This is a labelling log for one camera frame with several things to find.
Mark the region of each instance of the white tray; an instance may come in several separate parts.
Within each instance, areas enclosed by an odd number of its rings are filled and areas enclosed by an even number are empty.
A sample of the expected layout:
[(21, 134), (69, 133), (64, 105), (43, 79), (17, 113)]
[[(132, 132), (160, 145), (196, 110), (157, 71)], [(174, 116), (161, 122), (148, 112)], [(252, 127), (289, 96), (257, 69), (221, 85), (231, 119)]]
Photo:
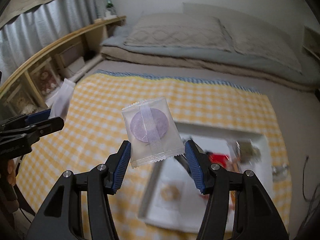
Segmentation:
[[(230, 154), (226, 140), (251, 140), (261, 152), (261, 161), (250, 167), (273, 198), (271, 156), (267, 138), (264, 135), (236, 130), (176, 123), (181, 138), (193, 138), (203, 150)], [(180, 199), (166, 202), (160, 195), (164, 185), (175, 185)], [(139, 208), (138, 218), (145, 223), (172, 230), (198, 233), (206, 207), (193, 179), (173, 158), (156, 162)], [(226, 231), (232, 231), (234, 211), (228, 214)]]

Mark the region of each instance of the cable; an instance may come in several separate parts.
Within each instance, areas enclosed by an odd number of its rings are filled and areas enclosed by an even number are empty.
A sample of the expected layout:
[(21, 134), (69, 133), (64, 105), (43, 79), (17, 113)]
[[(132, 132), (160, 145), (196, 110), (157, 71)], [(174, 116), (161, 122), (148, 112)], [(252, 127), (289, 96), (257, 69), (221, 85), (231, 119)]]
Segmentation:
[(306, 198), (306, 195), (304, 194), (304, 171), (306, 169), (306, 165), (307, 165), (307, 162), (309, 160), (309, 156), (307, 155), (306, 156), (306, 160), (304, 162), (304, 166), (303, 166), (303, 171), (302, 171), (302, 194), (303, 194), (303, 198), (306, 202), (310, 202), (309, 204), (309, 208), (308, 208), (308, 213), (305, 217), (305, 219), (302, 221), (300, 227), (299, 227), (299, 230), (298, 232), (300, 232), (304, 226), (306, 225), (306, 223), (308, 222), (308, 219), (310, 218), (310, 216), (313, 214), (313, 212), (316, 210), (316, 208), (312, 209), (313, 207), (313, 203), (314, 201), (316, 201), (319, 197), (320, 197), (320, 194), (316, 197), (316, 192), (318, 190), (318, 188), (320, 188), (320, 183), (318, 183), (318, 185), (316, 186), (316, 189), (315, 191), (313, 192), (313, 195), (312, 195), (312, 198), (311, 199), (308, 199)]
[(30, 222), (30, 224), (31, 224), (31, 221), (27, 218), (27, 216), (24, 214), (24, 212), (22, 211), (22, 209), (19, 207), (19, 209), (20, 209), (20, 211), (21, 211), (21, 213), (24, 215), (24, 217)]

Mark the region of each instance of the red object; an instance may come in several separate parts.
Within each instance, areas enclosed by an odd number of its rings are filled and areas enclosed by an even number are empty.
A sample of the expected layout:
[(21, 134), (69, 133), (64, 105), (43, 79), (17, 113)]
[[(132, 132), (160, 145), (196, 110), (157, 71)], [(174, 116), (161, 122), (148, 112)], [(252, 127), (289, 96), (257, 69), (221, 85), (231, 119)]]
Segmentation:
[(208, 156), (211, 163), (217, 163), (221, 165), (223, 168), (227, 167), (227, 163), (229, 162), (229, 156), (217, 153), (208, 153)]

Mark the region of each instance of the gray bed sheet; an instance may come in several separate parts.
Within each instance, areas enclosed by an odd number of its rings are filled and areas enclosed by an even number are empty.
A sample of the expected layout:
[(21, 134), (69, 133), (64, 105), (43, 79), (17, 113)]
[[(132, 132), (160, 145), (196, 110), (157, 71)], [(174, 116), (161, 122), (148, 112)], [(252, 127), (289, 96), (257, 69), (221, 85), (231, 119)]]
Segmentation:
[(202, 48), (126, 46), (124, 45), (124, 41), (130, 34), (131, 30), (132, 27), (130, 25), (119, 26), (114, 30), (113, 36), (104, 40), (101, 45), (118, 47), (140, 54), (200, 59), (204, 61), (236, 65), (274, 74), (278, 77), (303, 85), (315, 87), (320, 85), (320, 66), (312, 57), (302, 53), (297, 55), (302, 66), (302, 72), (299, 72), (270, 59), (252, 55), (242, 55), (234, 50), (232, 39), (225, 30), (225, 37), (232, 48), (231, 52)]

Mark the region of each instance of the purple disc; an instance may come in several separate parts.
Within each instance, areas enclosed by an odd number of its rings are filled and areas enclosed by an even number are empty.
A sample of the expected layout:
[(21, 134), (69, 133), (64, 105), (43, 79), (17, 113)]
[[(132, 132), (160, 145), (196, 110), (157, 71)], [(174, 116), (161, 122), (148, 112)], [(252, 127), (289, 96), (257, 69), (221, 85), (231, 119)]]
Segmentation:
[[(156, 128), (159, 134), (159, 137), (162, 138), (168, 130), (169, 121), (167, 116), (156, 108), (150, 108), (153, 119), (155, 120)], [(147, 143), (147, 132), (144, 129), (141, 112), (137, 112), (130, 122), (130, 131), (133, 136), (142, 142)]]

